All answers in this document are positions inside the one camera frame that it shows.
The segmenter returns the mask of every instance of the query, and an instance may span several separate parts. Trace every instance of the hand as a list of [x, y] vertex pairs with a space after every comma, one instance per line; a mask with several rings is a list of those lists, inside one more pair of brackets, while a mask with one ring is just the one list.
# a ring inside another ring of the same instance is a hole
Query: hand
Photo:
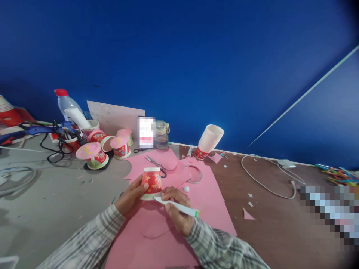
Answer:
[[[175, 187], [167, 187], [162, 192], [163, 201], [167, 201], [173, 198], [175, 202], [192, 208], [189, 197]], [[166, 204], [166, 211], [175, 224], [176, 230], [183, 234], [185, 237], [189, 236], [194, 224], [194, 218], [180, 212], [173, 204]]]
[[134, 182], [128, 186], [127, 190], [115, 202], [117, 210], [126, 218], [130, 215], [129, 210], [133, 207], [135, 202], [139, 202], [139, 198], [147, 191], [148, 183], [141, 185], [142, 175], [140, 175]]

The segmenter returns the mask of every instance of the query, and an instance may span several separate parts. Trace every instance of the plastic bottle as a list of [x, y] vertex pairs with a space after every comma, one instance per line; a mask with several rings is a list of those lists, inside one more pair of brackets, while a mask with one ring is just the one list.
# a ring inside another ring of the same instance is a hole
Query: plastic bottle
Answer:
[[58, 105], [61, 113], [64, 115], [65, 121], [72, 121], [71, 118], [65, 112], [66, 108], [77, 107], [83, 114], [83, 111], [80, 106], [76, 103], [74, 99], [69, 97], [65, 89], [56, 89], [55, 94], [59, 97]]

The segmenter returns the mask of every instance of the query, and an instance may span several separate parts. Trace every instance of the charger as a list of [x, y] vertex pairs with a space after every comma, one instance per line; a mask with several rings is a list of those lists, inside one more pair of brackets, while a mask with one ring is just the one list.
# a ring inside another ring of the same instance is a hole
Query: charger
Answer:
[[295, 164], [288, 159], [278, 160], [278, 164], [284, 169], [291, 169], [295, 167]]

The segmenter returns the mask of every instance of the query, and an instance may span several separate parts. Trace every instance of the pen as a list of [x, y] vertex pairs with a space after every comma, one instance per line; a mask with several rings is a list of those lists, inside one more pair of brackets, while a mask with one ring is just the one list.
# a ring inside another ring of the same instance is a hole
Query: pen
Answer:
[[198, 218], [199, 210], [197, 210], [197, 209], [192, 209], [192, 208], [186, 207], [184, 205], [181, 205], [181, 204], [178, 204], [178, 203], [172, 202], [172, 201], [162, 201], [161, 197], [154, 197], [153, 199], [155, 199], [157, 202], [164, 204], [164, 205], [173, 204], [182, 213], [185, 213], [189, 216]]

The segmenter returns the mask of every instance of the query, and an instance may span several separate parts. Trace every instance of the plaid shirt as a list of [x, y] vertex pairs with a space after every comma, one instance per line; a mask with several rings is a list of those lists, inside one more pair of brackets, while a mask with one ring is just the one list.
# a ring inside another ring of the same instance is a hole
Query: plaid shirt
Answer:
[[[94, 269], [125, 222], [114, 205], [75, 232], [37, 269]], [[246, 242], [195, 218], [187, 242], [205, 268], [269, 268]]]

